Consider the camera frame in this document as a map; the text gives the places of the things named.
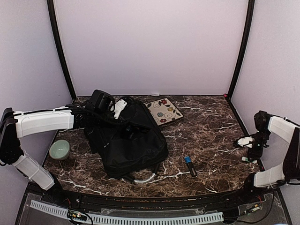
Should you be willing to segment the white green glue stick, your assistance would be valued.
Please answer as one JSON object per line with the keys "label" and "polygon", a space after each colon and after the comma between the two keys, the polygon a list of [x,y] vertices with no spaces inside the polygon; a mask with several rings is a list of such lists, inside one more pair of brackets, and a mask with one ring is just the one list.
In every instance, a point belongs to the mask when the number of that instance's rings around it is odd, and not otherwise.
{"label": "white green glue stick", "polygon": [[247,157],[242,157],[241,159],[243,162],[247,162],[247,163],[253,163],[253,164],[256,164],[257,163],[257,160],[251,160]]}

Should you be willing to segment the black student bag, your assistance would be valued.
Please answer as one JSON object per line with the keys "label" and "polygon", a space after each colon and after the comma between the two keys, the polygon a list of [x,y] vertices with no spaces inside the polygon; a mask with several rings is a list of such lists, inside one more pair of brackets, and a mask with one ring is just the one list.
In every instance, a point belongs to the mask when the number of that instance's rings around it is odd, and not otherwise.
{"label": "black student bag", "polygon": [[169,152],[166,138],[146,105],[131,97],[119,100],[124,102],[127,105],[119,115],[122,124],[102,123],[83,131],[109,178],[134,181],[130,173],[159,165]]}

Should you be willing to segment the blue-capped black highlighter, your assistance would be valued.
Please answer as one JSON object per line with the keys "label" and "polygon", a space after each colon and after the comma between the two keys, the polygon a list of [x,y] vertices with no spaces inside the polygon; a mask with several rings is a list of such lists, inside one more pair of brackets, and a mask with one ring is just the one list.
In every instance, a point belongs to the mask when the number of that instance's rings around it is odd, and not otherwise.
{"label": "blue-capped black highlighter", "polygon": [[190,156],[186,156],[184,157],[184,161],[188,167],[188,170],[191,174],[192,177],[197,177],[197,172],[195,170],[194,164],[192,163],[192,160],[190,158]]}

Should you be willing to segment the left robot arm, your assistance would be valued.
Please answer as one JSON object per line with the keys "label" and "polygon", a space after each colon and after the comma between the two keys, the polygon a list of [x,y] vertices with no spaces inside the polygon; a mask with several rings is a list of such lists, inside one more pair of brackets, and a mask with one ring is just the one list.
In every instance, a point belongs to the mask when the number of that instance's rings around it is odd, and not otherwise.
{"label": "left robot arm", "polygon": [[20,139],[55,130],[74,130],[99,123],[123,124],[118,117],[122,108],[114,106],[111,112],[99,112],[70,104],[54,109],[32,112],[15,112],[12,108],[3,111],[0,120],[0,164],[12,165],[19,172],[47,192],[55,204],[66,201],[61,184],[48,170],[22,149]]}

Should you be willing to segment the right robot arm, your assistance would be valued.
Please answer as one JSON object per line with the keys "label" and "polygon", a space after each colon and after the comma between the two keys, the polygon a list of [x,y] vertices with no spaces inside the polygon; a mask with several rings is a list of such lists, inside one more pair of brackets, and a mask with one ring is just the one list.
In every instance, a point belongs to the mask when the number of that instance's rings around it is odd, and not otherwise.
{"label": "right robot arm", "polygon": [[247,148],[246,162],[262,159],[266,169],[247,176],[239,194],[243,203],[250,203],[260,190],[300,184],[300,126],[265,111],[256,113],[254,121],[256,132],[234,144]]}

